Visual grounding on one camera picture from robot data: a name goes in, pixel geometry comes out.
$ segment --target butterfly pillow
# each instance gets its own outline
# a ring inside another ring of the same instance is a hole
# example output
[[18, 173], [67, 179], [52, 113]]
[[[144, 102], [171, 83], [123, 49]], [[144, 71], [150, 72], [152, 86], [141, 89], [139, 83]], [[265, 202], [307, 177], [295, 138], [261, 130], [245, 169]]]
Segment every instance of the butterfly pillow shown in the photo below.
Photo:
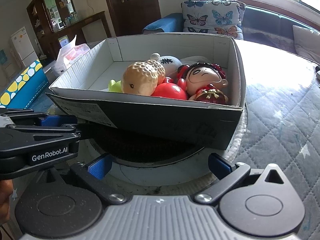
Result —
[[192, 1], [182, 3], [184, 32], [222, 34], [243, 39], [240, 5], [236, 2]]
[[192, 1], [214, 1], [215, 4], [221, 4], [223, 3], [224, 5], [228, 6], [228, 4], [230, 5], [230, 2], [236, 2], [239, 4], [239, 10], [240, 10], [240, 21], [243, 21], [243, 17], [244, 17], [244, 12], [245, 12], [245, 7], [246, 4], [244, 2], [240, 2], [237, 0], [192, 0]]

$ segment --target polka dot pattern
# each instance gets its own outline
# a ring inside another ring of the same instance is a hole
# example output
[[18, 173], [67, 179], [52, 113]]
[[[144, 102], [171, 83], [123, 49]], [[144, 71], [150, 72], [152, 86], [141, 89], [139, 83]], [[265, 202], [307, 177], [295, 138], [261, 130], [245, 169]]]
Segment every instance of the polka dot pattern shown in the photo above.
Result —
[[5, 108], [10, 101], [15, 97], [18, 91], [30, 80], [30, 78], [40, 69], [42, 65], [40, 61], [35, 60], [29, 67], [21, 72], [4, 93], [0, 94], [0, 108]]

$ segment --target genrobot.ai logo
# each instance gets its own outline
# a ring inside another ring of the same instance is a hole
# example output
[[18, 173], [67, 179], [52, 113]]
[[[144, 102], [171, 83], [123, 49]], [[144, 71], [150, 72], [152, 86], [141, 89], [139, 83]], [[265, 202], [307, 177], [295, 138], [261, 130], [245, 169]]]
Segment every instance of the genrobot.ai logo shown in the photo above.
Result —
[[36, 161], [44, 160], [46, 158], [53, 157], [53, 156], [56, 156], [56, 155], [59, 155], [59, 154], [65, 153], [65, 152], [68, 152], [68, 147], [61, 148], [61, 149], [58, 149], [58, 150], [52, 151], [52, 152], [46, 152], [44, 154], [33, 155], [31, 159], [32, 159], [32, 161], [36, 162]]

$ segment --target red apple toy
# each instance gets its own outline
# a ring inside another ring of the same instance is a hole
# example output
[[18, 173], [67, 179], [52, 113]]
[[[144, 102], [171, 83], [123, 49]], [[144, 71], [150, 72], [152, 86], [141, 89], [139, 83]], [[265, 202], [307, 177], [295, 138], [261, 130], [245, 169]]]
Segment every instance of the red apple toy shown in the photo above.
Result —
[[172, 82], [173, 82], [172, 78], [168, 78], [168, 77], [164, 78], [163, 83], [156, 87], [156, 90], [153, 92], [151, 96], [188, 100], [188, 96], [185, 92], [185, 89], [186, 89], [185, 80], [179, 80], [178, 85]]

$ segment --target hand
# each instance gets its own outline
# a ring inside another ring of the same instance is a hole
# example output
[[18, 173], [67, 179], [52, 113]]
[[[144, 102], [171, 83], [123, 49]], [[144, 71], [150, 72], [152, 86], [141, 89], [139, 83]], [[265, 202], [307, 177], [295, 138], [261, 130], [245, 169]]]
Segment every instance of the hand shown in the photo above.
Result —
[[0, 180], [0, 225], [9, 220], [9, 197], [12, 192], [12, 180]]

